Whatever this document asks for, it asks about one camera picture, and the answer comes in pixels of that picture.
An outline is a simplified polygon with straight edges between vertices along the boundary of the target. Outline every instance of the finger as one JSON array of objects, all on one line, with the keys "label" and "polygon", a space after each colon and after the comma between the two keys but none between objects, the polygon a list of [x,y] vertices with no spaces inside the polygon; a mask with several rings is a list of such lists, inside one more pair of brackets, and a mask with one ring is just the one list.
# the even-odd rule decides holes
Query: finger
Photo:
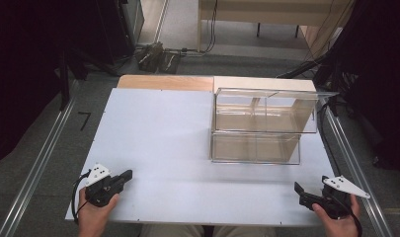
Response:
[{"label": "finger", "polygon": [[79,191],[79,205],[85,203],[86,201],[85,192],[86,192],[86,187],[84,187]]},{"label": "finger", "polygon": [[323,209],[322,206],[319,204],[313,203],[312,204],[314,212],[316,212],[317,216],[319,217],[320,220],[326,225],[328,225],[331,221],[331,218],[329,217],[328,213],[326,213],[325,209]]},{"label": "finger", "polygon": [[351,195],[351,209],[353,210],[354,215],[357,218],[360,218],[360,205],[355,195]]},{"label": "finger", "polygon": [[111,208],[116,207],[117,203],[119,202],[119,199],[120,199],[120,195],[119,195],[119,194],[115,194],[115,195],[111,198],[110,204],[109,204],[109,205],[111,206]]}]

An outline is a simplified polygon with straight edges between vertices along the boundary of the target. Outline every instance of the handheld controller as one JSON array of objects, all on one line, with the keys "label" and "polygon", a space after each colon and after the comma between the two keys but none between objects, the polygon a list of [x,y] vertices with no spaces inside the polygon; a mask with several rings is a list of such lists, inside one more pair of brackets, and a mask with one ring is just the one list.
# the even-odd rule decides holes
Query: handheld controller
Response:
[{"label": "handheld controller", "polygon": [[301,205],[306,206],[310,210],[313,210],[312,204],[317,203],[322,206],[326,213],[332,219],[338,219],[343,216],[347,216],[351,214],[350,206],[351,200],[350,195],[325,184],[322,190],[322,197],[306,193],[304,188],[301,187],[297,182],[294,183],[294,190],[300,195],[299,203]]},{"label": "handheld controller", "polygon": [[123,190],[123,185],[132,179],[132,171],[127,170],[119,176],[107,176],[86,188],[85,199],[97,207],[110,203],[115,194]]},{"label": "handheld controller", "polygon": [[123,190],[123,185],[132,179],[132,171],[127,170],[118,176],[111,177],[110,170],[101,164],[96,164],[92,170],[88,173],[80,176],[80,178],[74,183],[73,195],[71,200],[71,212],[73,214],[74,222],[79,224],[77,213],[86,202],[79,207],[76,211],[76,194],[77,188],[80,182],[87,178],[85,199],[88,203],[91,203],[97,207],[103,207],[110,203],[111,198],[115,194],[119,194]]}]

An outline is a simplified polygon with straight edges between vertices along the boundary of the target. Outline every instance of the metal bracket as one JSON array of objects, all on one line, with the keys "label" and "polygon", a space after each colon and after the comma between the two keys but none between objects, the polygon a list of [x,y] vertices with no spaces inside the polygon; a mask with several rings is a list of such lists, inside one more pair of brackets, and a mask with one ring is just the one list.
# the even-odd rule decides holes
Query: metal bracket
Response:
[{"label": "metal bracket", "polygon": [[347,194],[356,195],[362,198],[371,198],[371,195],[369,193],[360,189],[343,176],[331,179],[324,179],[323,183],[334,188],[335,190],[342,191]]},{"label": "metal bracket", "polygon": [[89,187],[89,186],[95,184],[96,182],[104,179],[105,177],[107,177],[110,174],[111,174],[111,171],[107,167],[105,167],[99,163],[95,164],[94,168],[92,169],[92,171],[89,174],[89,177],[87,179],[86,187]]}]

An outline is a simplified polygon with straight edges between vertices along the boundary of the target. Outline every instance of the cable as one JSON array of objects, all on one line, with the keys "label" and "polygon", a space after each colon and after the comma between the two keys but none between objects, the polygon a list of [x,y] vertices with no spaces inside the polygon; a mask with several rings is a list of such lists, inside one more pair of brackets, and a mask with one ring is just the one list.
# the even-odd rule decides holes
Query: cable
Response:
[{"label": "cable", "polygon": [[74,185],[73,185],[73,194],[72,194],[72,197],[71,197],[71,213],[72,213],[72,215],[73,215],[73,218],[74,218],[74,222],[76,223],[76,224],[79,224],[79,219],[78,219],[78,217],[77,217],[77,213],[79,212],[79,210],[86,204],[86,202],[82,205],[82,206],[80,206],[80,208],[76,211],[76,194],[77,194],[77,188],[79,187],[79,184],[80,184],[80,182],[82,182],[82,180],[83,179],[85,179],[85,178],[88,178],[89,177],[89,174],[91,173],[91,170],[89,170],[88,171],[88,173],[86,173],[86,174],[83,174],[83,175],[81,175],[80,176],[80,178],[74,183]]},{"label": "cable", "polygon": [[332,200],[334,200],[337,204],[339,204],[342,208],[344,208],[345,210],[348,211],[348,213],[350,214],[350,216],[353,218],[354,223],[356,225],[357,228],[357,232],[358,232],[358,236],[361,237],[362,236],[362,225],[360,224],[359,219],[354,215],[353,210],[349,207],[346,206],[345,204],[343,204],[341,201],[339,201],[336,197],[332,196],[331,194],[326,194],[329,196],[329,198],[331,198]]},{"label": "cable", "polygon": [[201,51],[202,53],[211,52],[215,45],[215,19],[217,16],[217,7],[218,7],[218,0],[215,0],[214,10],[212,12],[212,18],[211,18],[211,39],[209,40],[206,50]]},{"label": "cable", "polygon": [[[331,13],[332,13],[332,6],[333,6],[334,2],[335,2],[335,0],[332,0],[331,5],[330,5],[330,7],[329,7],[328,16],[327,16],[327,17],[325,18],[325,20],[323,21],[323,23],[322,23],[320,29],[322,29],[322,28],[324,27],[326,21],[329,19],[330,15],[331,15]],[[351,4],[351,2],[352,2],[351,0],[348,2],[347,6],[345,7],[344,11],[342,12],[341,16],[339,17],[337,23],[335,24],[335,29],[337,28],[337,26],[338,26],[339,23],[341,22],[341,20],[342,20],[344,14],[345,14],[345,12],[346,12],[346,10],[348,9],[348,7],[349,7],[350,4]],[[317,35],[316,35],[316,38],[315,38],[313,44],[318,40],[319,33],[320,33],[320,30],[317,32]],[[335,38],[337,38],[339,35],[340,35],[340,34],[337,34],[335,37],[333,37],[333,38],[329,39],[328,41],[326,41],[325,44],[324,44],[322,47],[320,47],[317,51],[315,51],[313,54],[316,54],[316,53],[318,53],[319,51],[321,51],[323,48],[325,48],[325,46],[326,46],[328,43],[330,43],[332,40],[334,40]],[[315,62],[315,60],[308,60],[308,58],[310,58],[310,56],[309,56],[308,58],[307,58],[307,56],[309,55],[310,52],[311,52],[311,46],[310,46],[309,49],[307,50],[307,53],[305,54],[304,59],[302,60],[302,62],[301,62],[297,67],[301,67],[304,63],[309,62],[309,61]]]},{"label": "cable", "polygon": [[181,57],[199,57],[199,56],[206,55],[206,52],[203,52],[203,51],[198,52],[196,49],[186,49],[186,48],[182,48],[182,49],[165,48],[164,51],[165,52],[170,52],[170,51],[177,52],[181,55]]},{"label": "cable", "polygon": [[323,121],[324,121],[324,118],[325,118],[325,115],[326,115],[326,110],[327,110],[328,105],[329,104],[326,103],[325,105],[322,106],[320,111],[317,112],[317,114],[319,114],[319,116],[320,116],[320,136],[322,137],[322,139],[326,143],[326,146],[328,147],[328,150],[329,150],[329,153],[330,153],[330,155],[332,157],[332,160],[335,163],[336,170],[338,171],[338,176],[341,176],[342,175],[341,169],[339,168],[338,162],[337,162],[335,156],[333,155],[331,146],[330,146],[330,144],[328,142],[328,139],[326,138],[325,130],[324,130],[324,127],[323,127]]}]

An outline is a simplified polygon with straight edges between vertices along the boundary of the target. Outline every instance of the metal rail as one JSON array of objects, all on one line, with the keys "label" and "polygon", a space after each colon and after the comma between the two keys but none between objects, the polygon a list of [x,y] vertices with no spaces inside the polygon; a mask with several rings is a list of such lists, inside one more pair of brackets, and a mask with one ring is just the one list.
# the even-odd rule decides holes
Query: metal rail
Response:
[{"label": "metal rail", "polygon": [[393,233],[391,232],[381,207],[378,204],[377,198],[375,197],[375,194],[360,167],[360,163],[354,153],[351,143],[348,141],[344,130],[342,129],[339,118],[335,118],[329,109],[327,109],[326,115],[344,155],[344,159],[350,169],[351,175],[354,178],[355,184],[371,195],[370,199],[363,198],[362,202],[369,218],[371,219],[375,232],[378,236],[392,237]]},{"label": "metal rail", "polygon": [[160,34],[162,33],[163,22],[165,21],[166,13],[168,10],[169,0],[165,0],[163,4],[162,13],[160,14],[159,25],[157,25],[156,34],[154,36],[154,42],[159,41]]},{"label": "metal rail", "polygon": [[55,120],[55,123],[52,126],[44,145],[42,146],[40,154],[30,171],[30,174],[27,176],[20,191],[12,202],[10,211],[6,216],[2,227],[0,228],[0,237],[14,236],[15,231],[21,221],[21,218],[24,215],[25,210],[27,209],[27,206],[33,196],[34,191],[36,190],[42,172],[45,169],[46,164],[48,163],[57,139],[67,122],[71,110],[73,109],[76,99],[75,95],[77,94],[78,90],[79,82],[77,80],[74,80],[72,88],[70,90],[70,102],[65,107],[65,109],[58,114],[57,119]]}]

